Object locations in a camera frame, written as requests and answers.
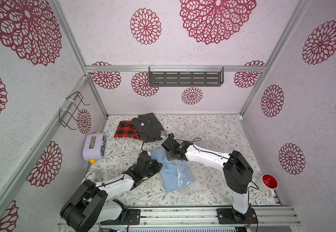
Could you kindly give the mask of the light blue shirt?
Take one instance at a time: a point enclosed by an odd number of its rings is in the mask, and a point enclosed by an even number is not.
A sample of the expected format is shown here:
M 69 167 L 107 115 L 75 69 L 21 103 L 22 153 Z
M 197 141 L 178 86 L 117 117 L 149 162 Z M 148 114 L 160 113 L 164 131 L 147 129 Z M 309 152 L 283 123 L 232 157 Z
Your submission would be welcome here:
M 187 161 L 168 160 L 164 148 L 155 148 L 150 151 L 151 157 L 162 164 L 160 174 L 167 192 L 175 190 L 188 191 L 195 182 Z

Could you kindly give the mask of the clear plastic vacuum bag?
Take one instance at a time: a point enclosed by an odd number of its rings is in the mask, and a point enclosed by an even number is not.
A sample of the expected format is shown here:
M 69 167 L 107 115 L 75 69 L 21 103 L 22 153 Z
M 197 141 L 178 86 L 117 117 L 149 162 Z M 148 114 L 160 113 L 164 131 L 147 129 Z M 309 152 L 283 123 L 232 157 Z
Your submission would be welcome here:
M 181 194 L 219 188 L 236 194 L 239 181 L 254 184 L 261 168 L 251 151 L 237 116 L 160 116 L 168 133 L 183 149 L 183 160 L 168 160 L 166 150 L 152 152 L 163 164 L 160 171 L 167 192 Z

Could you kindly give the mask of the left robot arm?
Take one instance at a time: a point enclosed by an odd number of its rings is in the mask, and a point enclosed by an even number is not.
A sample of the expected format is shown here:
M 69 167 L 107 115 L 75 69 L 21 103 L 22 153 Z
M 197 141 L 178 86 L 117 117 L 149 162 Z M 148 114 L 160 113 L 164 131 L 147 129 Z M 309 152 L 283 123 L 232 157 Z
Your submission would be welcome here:
M 129 209 L 113 197 L 131 191 L 159 173 L 163 164 L 140 153 L 137 163 L 119 178 L 94 183 L 84 181 L 60 210 L 60 216 L 76 232 L 88 232 L 95 225 L 139 224 L 139 210 Z

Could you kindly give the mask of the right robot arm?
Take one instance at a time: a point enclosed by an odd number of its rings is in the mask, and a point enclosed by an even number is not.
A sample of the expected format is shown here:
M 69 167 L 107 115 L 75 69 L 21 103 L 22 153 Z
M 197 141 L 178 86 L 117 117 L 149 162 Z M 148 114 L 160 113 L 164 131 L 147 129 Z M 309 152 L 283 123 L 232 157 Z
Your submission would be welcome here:
M 254 171 L 240 152 L 216 152 L 171 137 L 162 143 L 162 147 L 173 159 L 198 162 L 222 171 L 228 188 L 233 191 L 233 210 L 243 215 L 248 212 L 248 188 L 253 181 Z

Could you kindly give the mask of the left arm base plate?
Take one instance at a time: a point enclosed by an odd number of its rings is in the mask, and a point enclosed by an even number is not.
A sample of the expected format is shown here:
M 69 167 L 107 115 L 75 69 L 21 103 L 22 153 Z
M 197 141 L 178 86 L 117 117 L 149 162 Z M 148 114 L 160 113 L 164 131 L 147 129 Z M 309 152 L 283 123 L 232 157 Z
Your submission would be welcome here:
M 139 225 L 141 219 L 141 210 L 127 209 L 124 210 L 116 220 L 106 220 L 100 222 L 102 226 L 109 225 Z

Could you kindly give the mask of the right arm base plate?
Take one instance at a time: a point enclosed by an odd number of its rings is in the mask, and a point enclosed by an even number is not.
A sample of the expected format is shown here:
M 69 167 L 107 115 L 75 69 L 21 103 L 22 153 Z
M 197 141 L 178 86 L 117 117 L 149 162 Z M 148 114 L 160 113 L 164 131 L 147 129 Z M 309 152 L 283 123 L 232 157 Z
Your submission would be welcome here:
M 253 208 L 249 208 L 245 214 L 239 213 L 233 208 L 218 208 L 216 210 L 219 224 L 258 224 L 258 218 Z

